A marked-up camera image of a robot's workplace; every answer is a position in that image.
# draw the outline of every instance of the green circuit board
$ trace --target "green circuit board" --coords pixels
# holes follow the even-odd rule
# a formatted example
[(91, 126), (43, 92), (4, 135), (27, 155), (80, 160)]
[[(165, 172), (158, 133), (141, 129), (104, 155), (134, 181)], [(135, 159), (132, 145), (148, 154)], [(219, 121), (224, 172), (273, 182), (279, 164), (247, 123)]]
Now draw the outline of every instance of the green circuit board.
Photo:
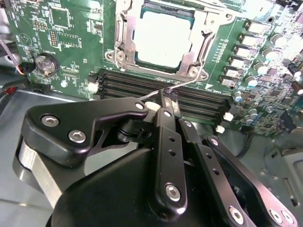
[[(192, 1), (179, 2), (193, 6)], [(283, 78), (283, 75), (289, 74), (283, 64), (285, 59), (298, 67), (303, 61), (303, 54), (300, 53), (303, 49), (301, 13), (271, 0), (221, 2), (227, 8), (240, 12), (241, 16), (230, 24), (220, 26), (205, 62), (208, 80), (188, 86), (222, 95), (240, 91), (243, 101), (236, 103), (239, 112), (230, 128), (239, 129), (245, 125), (245, 116), (251, 108), (255, 108), (258, 112), (253, 123), (256, 133), (277, 134), (280, 130), (279, 117), (285, 110), (303, 109), (300, 97), (291, 89), (291, 83)], [(35, 56), (44, 52), (55, 56), (60, 63), (59, 71), (51, 77), (38, 70), (29, 73), (31, 82), (48, 84), (53, 91), (67, 95), (92, 98), (94, 92), (88, 89), (87, 79), (90, 72), (98, 72), (100, 68), (120, 70), (104, 57), (104, 53), (112, 50), (115, 43), (115, 11), (114, 0), (10, 0), (6, 13), (22, 61), (33, 62)], [(249, 33), (246, 27), (250, 21), (268, 25), (268, 29), (256, 36), (258, 42), (251, 47), (255, 52), (246, 60), (237, 80), (230, 86), (223, 85), (222, 75), (243, 35)], [(270, 38), (276, 33), (284, 34), (288, 40), (284, 48), (277, 49), (271, 43)], [(268, 47), (278, 53), (274, 61), (267, 61), (261, 54)], [(256, 73), (253, 66), (259, 61), (268, 66), (268, 73)], [(151, 83), (159, 79), (174, 82), (149, 74), (128, 73), (149, 78)], [(249, 76), (258, 81), (256, 87), (248, 86), (246, 79)]]

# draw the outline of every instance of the cpu socket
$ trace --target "cpu socket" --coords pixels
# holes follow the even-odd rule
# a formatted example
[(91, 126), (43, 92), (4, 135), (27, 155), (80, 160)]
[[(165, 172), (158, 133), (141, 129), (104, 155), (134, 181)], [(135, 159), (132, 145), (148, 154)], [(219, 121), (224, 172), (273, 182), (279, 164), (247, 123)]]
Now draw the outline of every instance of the cpu socket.
[(237, 12), (217, 1), (194, 2), (203, 9), (157, 0), (117, 0), (115, 46), (105, 58), (121, 70), (180, 81), (208, 79), (203, 66), (215, 35)]

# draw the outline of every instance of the wire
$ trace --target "wire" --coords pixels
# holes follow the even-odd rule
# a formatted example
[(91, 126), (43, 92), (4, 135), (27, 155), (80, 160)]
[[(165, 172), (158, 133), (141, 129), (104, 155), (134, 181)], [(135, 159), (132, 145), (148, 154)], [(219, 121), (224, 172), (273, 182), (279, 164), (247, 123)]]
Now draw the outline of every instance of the wire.
[(244, 155), (246, 155), (247, 151), (249, 150), (250, 146), (251, 146), (251, 142), (252, 139), (255, 136), (255, 132), (254, 131), (250, 131), (247, 133), (247, 139), (245, 141), (244, 147), (242, 149), (242, 151), (236, 155), (237, 158), (242, 158)]
[[(172, 86), (170, 86), (170, 87), (167, 87), (167, 89), (172, 90), (172, 89), (178, 88), (178, 87), (180, 87), (180, 86), (184, 86), (184, 85), (187, 85), (187, 84), (191, 84), (191, 83), (196, 82), (196, 81), (199, 79), (199, 77), (200, 77), (201, 71), (202, 71), (202, 67), (200, 67), (199, 72), (198, 72), (196, 78), (194, 78), (194, 79), (192, 79), (192, 80), (190, 80), (190, 81), (187, 81), (187, 82), (183, 82), (183, 83), (179, 83), (179, 84), (172, 85)], [(145, 99), (147, 99), (147, 98), (149, 98), (149, 97), (152, 97), (152, 96), (154, 96), (154, 95), (156, 95), (156, 94), (158, 94), (158, 93), (159, 93), (159, 90), (156, 90), (156, 91), (153, 91), (153, 92), (151, 92), (151, 93), (149, 93), (149, 94), (147, 94), (147, 95), (145, 95), (145, 96), (142, 96), (142, 97), (140, 97), (140, 98), (138, 98), (138, 99), (142, 101), (142, 100), (145, 100)]]
[(5, 52), (8, 54), (8, 56), (11, 58), (12, 62), (14, 63), (17, 71), (21, 74), (24, 75), (24, 73), (21, 71), (17, 60), (15, 59), (14, 55), (11, 53), (11, 51), (9, 50), (8, 46), (5, 44), (5, 42), (0, 38), (0, 44), (3, 47), (3, 49), (5, 50)]

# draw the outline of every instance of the black mechanical clamp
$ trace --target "black mechanical clamp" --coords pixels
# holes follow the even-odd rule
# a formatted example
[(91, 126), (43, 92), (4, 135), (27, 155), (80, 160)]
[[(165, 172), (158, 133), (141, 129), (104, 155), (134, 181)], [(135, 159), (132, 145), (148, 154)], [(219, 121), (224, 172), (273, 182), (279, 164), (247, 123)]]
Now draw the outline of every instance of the black mechanical clamp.
[[(45, 193), (52, 227), (297, 227), (292, 213), (215, 137), (201, 139), (176, 94), (37, 106), (24, 119), (17, 175)], [(88, 156), (138, 149), (84, 174)]]

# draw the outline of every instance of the silver screw head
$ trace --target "silver screw head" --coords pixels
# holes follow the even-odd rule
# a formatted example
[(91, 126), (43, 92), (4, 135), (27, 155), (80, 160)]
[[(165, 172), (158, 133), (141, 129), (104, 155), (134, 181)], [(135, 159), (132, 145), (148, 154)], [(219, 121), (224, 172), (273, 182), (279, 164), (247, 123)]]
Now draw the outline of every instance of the silver screw head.
[(281, 211), (284, 218), (286, 219), (286, 221), (289, 222), (289, 224), (293, 224), (294, 223), (294, 220), (292, 219), (292, 217), (284, 210)]
[(283, 220), (282, 220), (281, 216), (278, 214), (278, 212), (276, 212), (273, 209), (269, 209), (269, 212), (277, 223), (282, 224)]
[(170, 112), (168, 112), (168, 111), (164, 111), (164, 114), (165, 114), (166, 116), (168, 116), (168, 117), (171, 117), (171, 114), (170, 114)]
[(189, 75), (190, 77), (195, 77), (195, 76), (197, 76), (198, 72), (199, 72), (199, 70), (198, 70), (197, 67), (191, 67), (191, 68), (188, 70), (188, 75)]
[(144, 106), (140, 103), (136, 103), (136, 107), (140, 110), (144, 109)]
[(238, 211), (233, 206), (230, 206), (229, 213), (231, 214), (231, 217), (232, 217), (232, 219), (235, 220), (235, 222), (237, 222), (239, 225), (243, 225), (244, 218), (243, 218), (242, 214), (240, 213), (240, 211)]
[(191, 127), (191, 123), (190, 123), (190, 122), (184, 121), (184, 123), (185, 123), (188, 127)]
[(70, 131), (68, 138), (75, 143), (83, 143), (86, 140), (85, 134), (79, 130)]
[(273, 178), (274, 180), (279, 180), (279, 177), (276, 175), (272, 175), (271, 178)]
[(181, 194), (178, 188), (172, 184), (166, 185), (165, 192), (167, 196), (174, 202), (178, 202), (181, 199)]
[(218, 146), (218, 141), (216, 141), (215, 139), (210, 139), (210, 141), (211, 141), (214, 145)]
[(119, 52), (117, 54), (117, 60), (120, 61), (120, 62), (124, 61), (125, 60), (125, 53)]
[(41, 118), (42, 124), (48, 127), (55, 127), (59, 124), (59, 119), (52, 115), (46, 115)]

